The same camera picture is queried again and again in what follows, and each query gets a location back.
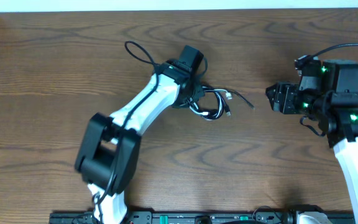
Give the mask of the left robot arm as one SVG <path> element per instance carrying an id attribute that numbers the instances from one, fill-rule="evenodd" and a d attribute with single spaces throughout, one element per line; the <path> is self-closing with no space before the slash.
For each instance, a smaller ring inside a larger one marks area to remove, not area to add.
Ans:
<path id="1" fill-rule="evenodd" d="M 184 107 L 200 87 L 197 69 L 206 59 L 184 46 L 178 59 L 153 66 L 148 84 L 127 105 L 89 120 L 75 161 L 75 170 L 88 185 L 97 223 L 121 223 L 127 213 L 124 191 L 139 159 L 142 135 L 169 106 Z"/>

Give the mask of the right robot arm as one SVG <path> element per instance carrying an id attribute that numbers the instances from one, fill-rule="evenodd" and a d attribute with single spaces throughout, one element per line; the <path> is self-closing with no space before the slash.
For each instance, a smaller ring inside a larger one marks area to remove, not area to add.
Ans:
<path id="1" fill-rule="evenodd" d="M 358 223 L 358 63 L 353 60 L 296 61 L 298 84 L 278 82 L 265 91 L 274 111 L 318 122 L 344 174 Z"/>

